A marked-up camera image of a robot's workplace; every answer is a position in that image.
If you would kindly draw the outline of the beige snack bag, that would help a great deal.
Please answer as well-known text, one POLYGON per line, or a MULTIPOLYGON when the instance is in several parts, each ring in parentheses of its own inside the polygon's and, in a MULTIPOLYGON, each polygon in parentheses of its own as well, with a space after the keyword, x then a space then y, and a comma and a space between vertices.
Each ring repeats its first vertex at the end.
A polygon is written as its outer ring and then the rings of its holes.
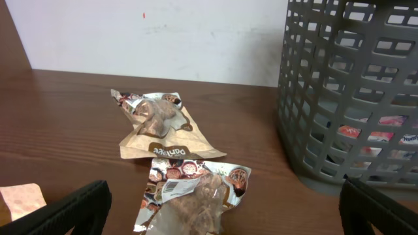
POLYGON ((1 225, 15 221, 46 205, 36 183, 1 187, 1 225))

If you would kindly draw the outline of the Panbee snack bag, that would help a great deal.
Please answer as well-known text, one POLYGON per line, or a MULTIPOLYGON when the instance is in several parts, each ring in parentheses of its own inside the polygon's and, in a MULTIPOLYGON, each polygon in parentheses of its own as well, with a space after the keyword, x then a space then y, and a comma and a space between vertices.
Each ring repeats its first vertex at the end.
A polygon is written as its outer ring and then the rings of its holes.
POLYGON ((111 89, 110 94, 133 125, 133 130, 119 143, 122 159, 226 156, 203 136, 179 93, 138 95, 111 89))
POLYGON ((237 164, 154 158, 133 230, 220 234, 221 215, 239 205, 250 174, 250 168, 237 164))

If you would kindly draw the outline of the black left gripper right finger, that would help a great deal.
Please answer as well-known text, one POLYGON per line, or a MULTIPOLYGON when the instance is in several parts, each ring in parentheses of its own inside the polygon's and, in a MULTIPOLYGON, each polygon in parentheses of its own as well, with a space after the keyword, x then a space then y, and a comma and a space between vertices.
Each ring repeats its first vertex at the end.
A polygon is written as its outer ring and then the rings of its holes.
POLYGON ((342 185, 339 212, 345 235, 417 235, 417 214, 357 178, 342 185))

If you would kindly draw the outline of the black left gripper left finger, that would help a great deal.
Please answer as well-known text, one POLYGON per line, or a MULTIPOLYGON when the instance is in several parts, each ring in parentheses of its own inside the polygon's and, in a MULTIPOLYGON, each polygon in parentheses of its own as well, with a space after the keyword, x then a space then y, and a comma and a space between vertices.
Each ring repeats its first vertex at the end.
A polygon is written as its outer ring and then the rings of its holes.
POLYGON ((107 181, 97 180, 1 227, 13 235, 101 235, 112 204, 107 181))

